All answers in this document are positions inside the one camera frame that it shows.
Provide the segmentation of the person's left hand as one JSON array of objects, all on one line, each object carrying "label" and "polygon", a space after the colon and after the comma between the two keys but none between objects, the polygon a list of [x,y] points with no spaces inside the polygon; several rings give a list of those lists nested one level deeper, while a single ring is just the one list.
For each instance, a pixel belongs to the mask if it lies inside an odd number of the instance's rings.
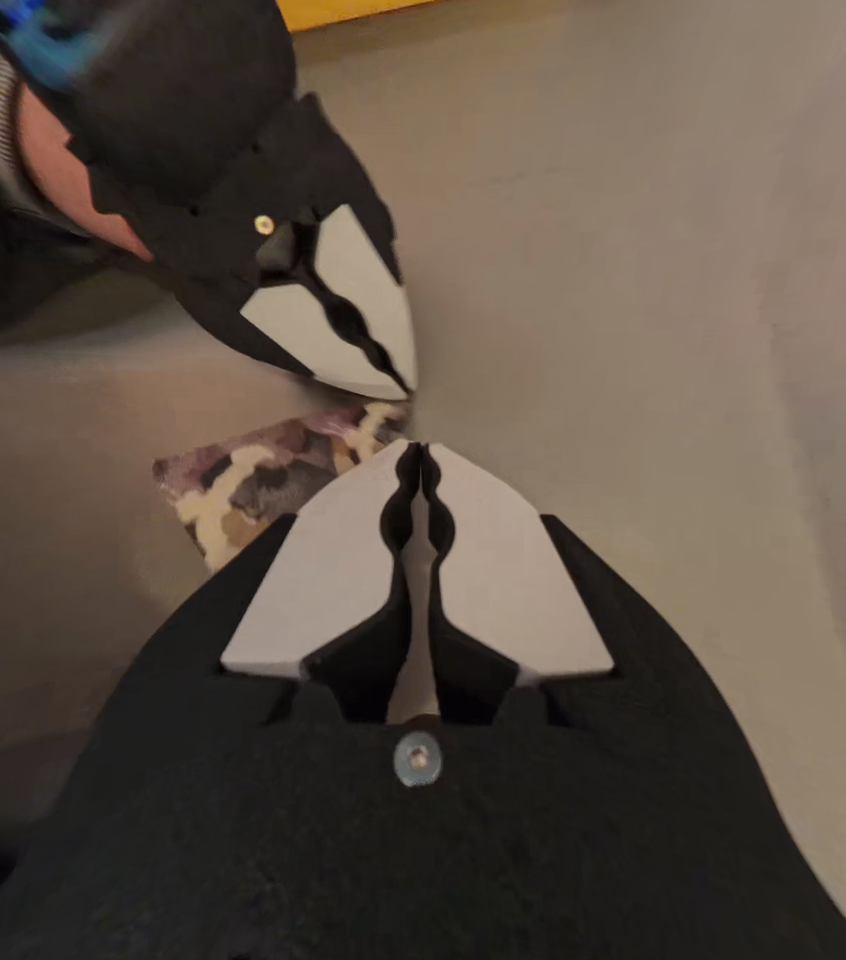
[{"label": "person's left hand", "polygon": [[15,124],[22,165],[44,199],[85,233],[151,262],[128,222],[96,210],[88,170],[69,151],[69,132],[26,85],[18,95]]}]

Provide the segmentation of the crane patterned origami paper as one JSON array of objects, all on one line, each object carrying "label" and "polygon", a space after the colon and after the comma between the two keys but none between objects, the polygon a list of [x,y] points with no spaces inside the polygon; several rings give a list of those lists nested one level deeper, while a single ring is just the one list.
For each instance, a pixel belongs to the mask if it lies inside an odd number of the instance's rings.
[{"label": "crane patterned origami paper", "polygon": [[152,464],[153,480],[211,573],[280,516],[405,437],[407,402],[287,418]]}]

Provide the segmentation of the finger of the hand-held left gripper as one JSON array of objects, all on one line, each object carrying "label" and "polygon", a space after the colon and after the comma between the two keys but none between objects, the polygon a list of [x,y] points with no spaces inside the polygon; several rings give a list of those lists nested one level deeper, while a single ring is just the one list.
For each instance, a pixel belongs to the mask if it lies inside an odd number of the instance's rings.
[{"label": "finger of the hand-held left gripper", "polygon": [[311,325],[297,357],[338,385],[417,388],[415,337],[405,286],[383,261],[350,206],[298,223],[294,277],[315,299],[329,334]]},{"label": "finger of the hand-held left gripper", "polygon": [[364,351],[332,329],[317,298],[297,284],[257,290],[240,316],[327,386],[376,400],[406,400],[408,393],[374,367]]}]

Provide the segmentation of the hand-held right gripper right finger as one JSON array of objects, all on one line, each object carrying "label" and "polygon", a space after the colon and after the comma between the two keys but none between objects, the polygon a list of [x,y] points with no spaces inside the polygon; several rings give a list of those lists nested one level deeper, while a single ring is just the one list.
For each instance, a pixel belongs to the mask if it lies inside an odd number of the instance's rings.
[{"label": "hand-held right gripper right finger", "polygon": [[423,452],[434,551],[429,654],[443,721],[492,723],[512,690],[603,677],[614,660],[539,511],[440,443]]}]

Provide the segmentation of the yellow plastic bin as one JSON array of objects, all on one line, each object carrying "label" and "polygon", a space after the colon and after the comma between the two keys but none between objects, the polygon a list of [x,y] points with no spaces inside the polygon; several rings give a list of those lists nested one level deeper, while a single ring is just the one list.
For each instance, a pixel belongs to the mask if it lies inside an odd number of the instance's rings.
[{"label": "yellow plastic bin", "polygon": [[276,4],[292,33],[303,33],[363,18],[383,16],[431,1],[277,1]]}]

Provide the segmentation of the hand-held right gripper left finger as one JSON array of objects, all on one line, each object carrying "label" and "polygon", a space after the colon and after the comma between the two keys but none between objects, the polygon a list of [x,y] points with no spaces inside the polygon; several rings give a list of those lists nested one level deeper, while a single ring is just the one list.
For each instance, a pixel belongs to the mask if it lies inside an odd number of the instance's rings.
[{"label": "hand-held right gripper left finger", "polygon": [[348,720],[386,722],[411,642],[403,552],[421,455],[418,443],[396,440],[289,517],[221,655],[224,670],[314,682]]}]

